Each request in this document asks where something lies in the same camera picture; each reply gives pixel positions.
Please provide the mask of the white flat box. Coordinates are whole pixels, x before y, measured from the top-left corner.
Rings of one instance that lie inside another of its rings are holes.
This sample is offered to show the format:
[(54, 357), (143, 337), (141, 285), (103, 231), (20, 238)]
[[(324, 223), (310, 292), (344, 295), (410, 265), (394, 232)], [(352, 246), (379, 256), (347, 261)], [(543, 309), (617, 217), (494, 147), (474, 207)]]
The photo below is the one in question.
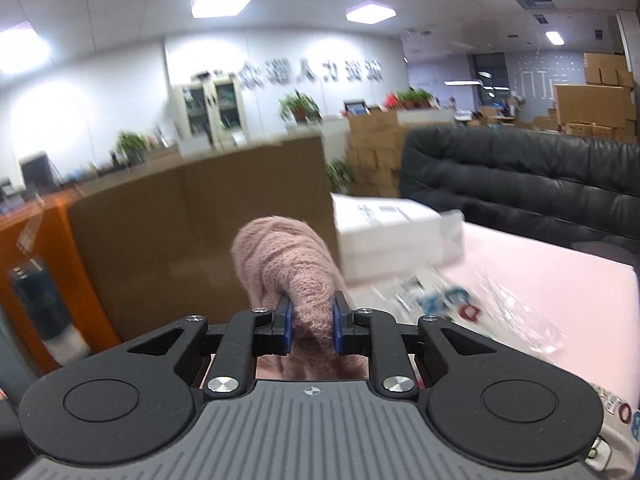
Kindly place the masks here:
[(341, 270), (347, 283), (373, 281), (464, 254), (461, 211), (437, 212), (401, 198), (332, 196)]

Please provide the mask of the white glass cabinet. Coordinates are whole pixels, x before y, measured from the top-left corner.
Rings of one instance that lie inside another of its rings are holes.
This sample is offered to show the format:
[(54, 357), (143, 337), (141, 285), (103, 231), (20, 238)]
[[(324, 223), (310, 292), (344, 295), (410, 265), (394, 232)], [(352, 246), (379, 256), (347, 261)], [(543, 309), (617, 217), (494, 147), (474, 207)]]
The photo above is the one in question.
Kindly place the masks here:
[(234, 75), (199, 73), (171, 88), (171, 106), (181, 140), (205, 139), (216, 152), (246, 143), (241, 88)]

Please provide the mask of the orange board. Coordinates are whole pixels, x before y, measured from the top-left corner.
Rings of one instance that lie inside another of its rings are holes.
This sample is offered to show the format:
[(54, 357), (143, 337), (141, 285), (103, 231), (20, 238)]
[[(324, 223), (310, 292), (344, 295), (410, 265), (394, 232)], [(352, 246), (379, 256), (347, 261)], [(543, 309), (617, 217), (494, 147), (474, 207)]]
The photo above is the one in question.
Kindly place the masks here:
[[(80, 258), (68, 210), (78, 196), (72, 192), (49, 195), (44, 199), (43, 218), (32, 255), (48, 268), (74, 325), (89, 347), (101, 352), (122, 342), (103, 310)], [(36, 372), (49, 373), (58, 364), (38, 338), (35, 327), (11, 287), (8, 272), (25, 259), (17, 248), (18, 237), (34, 206), (26, 205), (1, 217), (1, 305), (27, 359)]]

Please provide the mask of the pink knitted sweater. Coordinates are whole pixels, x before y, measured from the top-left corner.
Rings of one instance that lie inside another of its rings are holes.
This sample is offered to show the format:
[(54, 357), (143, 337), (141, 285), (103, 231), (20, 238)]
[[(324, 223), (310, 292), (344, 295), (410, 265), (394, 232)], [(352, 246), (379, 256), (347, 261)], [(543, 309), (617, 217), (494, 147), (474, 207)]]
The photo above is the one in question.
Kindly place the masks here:
[(293, 304), (293, 342), (286, 356), (261, 356), (262, 379), (337, 380), (368, 377), (362, 356), (339, 356), (333, 342), (333, 300), (346, 289), (322, 238), (307, 223), (265, 217), (239, 230), (231, 247), (236, 277), (250, 305)]

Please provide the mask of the white black garment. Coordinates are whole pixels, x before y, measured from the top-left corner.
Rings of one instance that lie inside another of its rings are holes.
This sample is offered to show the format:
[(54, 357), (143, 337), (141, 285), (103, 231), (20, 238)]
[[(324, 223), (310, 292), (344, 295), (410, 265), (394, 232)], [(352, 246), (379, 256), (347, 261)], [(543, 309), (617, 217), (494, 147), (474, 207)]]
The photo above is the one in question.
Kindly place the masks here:
[(603, 408), (602, 427), (586, 463), (601, 479), (632, 479), (639, 463), (639, 410), (591, 383)]

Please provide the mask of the black leather sofa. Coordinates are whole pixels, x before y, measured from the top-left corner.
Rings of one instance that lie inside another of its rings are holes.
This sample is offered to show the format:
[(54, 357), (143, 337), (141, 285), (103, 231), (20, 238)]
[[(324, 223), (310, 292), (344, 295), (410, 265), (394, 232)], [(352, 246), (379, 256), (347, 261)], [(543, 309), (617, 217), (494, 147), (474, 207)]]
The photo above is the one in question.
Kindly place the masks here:
[(639, 148), (606, 139), (434, 125), (408, 133), (399, 191), (467, 222), (639, 265)]

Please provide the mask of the brown cardboard sheet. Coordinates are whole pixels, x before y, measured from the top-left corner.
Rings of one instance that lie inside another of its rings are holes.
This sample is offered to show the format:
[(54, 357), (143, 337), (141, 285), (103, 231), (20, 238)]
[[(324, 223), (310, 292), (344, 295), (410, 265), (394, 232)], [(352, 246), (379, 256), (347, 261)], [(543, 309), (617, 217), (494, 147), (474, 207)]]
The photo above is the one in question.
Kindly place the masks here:
[(116, 176), (68, 216), (99, 302), (123, 340), (189, 314), (221, 323), (246, 309), (230, 250), (254, 219), (306, 222), (338, 253), (320, 136)]

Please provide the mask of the green potted plant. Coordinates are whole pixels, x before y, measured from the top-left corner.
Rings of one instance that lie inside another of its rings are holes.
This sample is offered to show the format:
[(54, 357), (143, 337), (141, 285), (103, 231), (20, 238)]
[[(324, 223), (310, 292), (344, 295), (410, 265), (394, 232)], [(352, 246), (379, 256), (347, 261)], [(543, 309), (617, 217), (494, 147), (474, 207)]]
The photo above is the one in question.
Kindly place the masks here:
[(144, 163), (146, 143), (144, 137), (136, 132), (120, 130), (117, 133), (112, 159), (121, 165), (137, 166)]

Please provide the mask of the dark blue vacuum bottle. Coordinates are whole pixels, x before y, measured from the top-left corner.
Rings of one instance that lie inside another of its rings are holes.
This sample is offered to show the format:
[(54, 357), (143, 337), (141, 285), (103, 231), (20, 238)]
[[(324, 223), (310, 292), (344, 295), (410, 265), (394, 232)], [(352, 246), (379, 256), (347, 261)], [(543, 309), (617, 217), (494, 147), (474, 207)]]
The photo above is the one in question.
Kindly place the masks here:
[(59, 366), (90, 356), (91, 349), (74, 325), (55, 281), (46, 265), (31, 258), (9, 270), (12, 289), (30, 322)]

